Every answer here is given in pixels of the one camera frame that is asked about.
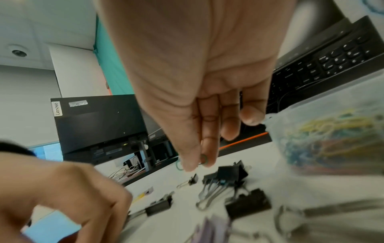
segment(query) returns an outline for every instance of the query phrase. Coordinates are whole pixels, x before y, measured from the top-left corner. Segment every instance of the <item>green rubber band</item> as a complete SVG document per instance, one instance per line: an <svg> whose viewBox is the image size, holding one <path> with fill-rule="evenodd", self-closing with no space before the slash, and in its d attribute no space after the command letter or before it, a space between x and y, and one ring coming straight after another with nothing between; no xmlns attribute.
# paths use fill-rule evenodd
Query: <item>green rubber band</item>
<svg viewBox="0 0 384 243"><path fill-rule="evenodd" d="M207 164L208 163L208 157L206 156L206 155L201 155L202 157L204 157L205 158L205 162L204 163L200 163L199 165L205 165L205 164ZM183 168L180 168L179 167L179 162L181 162L180 160L177 160L176 161L176 168L179 170L179 171L183 171L184 169Z"/></svg>

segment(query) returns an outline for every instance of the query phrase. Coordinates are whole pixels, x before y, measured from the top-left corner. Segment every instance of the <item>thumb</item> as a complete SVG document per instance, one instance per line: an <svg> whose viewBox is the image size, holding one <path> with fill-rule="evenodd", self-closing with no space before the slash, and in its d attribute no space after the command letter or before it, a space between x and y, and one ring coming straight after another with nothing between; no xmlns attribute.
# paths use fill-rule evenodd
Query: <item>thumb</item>
<svg viewBox="0 0 384 243"><path fill-rule="evenodd" d="M200 163L200 140L192 115L192 105L172 106L161 109L144 109L163 129L179 153L185 171L193 171Z"/></svg>

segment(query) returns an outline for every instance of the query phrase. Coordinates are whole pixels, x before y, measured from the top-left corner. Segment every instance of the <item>clear plastic box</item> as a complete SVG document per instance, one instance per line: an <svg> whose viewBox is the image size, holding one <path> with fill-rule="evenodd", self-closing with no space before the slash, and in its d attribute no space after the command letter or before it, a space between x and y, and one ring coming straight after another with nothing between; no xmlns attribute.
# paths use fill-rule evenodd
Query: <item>clear plastic box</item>
<svg viewBox="0 0 384 243"><path fill-rule="evenodd" d="M384 171L383 70L268 114L266 130L294 172Z"/></svg>

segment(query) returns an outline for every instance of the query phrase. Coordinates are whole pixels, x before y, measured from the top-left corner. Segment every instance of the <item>white desk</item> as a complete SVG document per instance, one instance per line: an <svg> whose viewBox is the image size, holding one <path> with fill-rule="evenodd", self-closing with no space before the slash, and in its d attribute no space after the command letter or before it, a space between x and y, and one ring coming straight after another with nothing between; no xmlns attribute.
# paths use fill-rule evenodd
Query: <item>white desk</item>
<svg viewBox="0 0 384 243"><path fill-rule="evenodd" d="M196 173L201 179L204 175L213 173L218 166L232 165L242 160L245 165L251 165L249 176L246 178L249 190L261 188L272 199L272 206L282 203L312 207L328 203L362 199L368 196L378 196L384 192L383 177L300 177L289 178L274 172L280 159L278 150L272 143L256 146L233 154L219 157L211 168L199 166ZM201 224L205 216L212 214L227 217L224 199L233 195L233 190L227 189L216 198L205 212L196 209L195 203L202 190L201 180L196 185L186 186L176 190L176 186L188 180L194 173L178 171L171 164L153 174L128 185L126 188L137 196L139 193L154 187L154 192L140 199L131 207L135 212L148 206L164 194L175 191L173 205L170 210L161 212L149 218L136 218L128 223L121 234L121 241L126 243L184 243L191 235L195 226ZM273 210L237 219L233 227L243 231L264 231L271 235L274 243L285 242L276 232L273 224Z"/></svg>

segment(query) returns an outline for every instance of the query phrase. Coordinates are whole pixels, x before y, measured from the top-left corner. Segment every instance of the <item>black keyboard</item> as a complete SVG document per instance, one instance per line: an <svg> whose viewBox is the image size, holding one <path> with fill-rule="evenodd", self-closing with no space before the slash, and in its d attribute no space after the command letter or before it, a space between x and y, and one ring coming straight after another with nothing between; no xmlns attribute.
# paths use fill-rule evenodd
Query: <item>black keyboard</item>
<svg viewBox="0 0 384 243"><path fill-rule="evenodd" d="M278 112L279 103L287 94L358 68L382 53L384 43L367 16L353 24L347 19L340 21L278 59L267 113Z"/></svg>

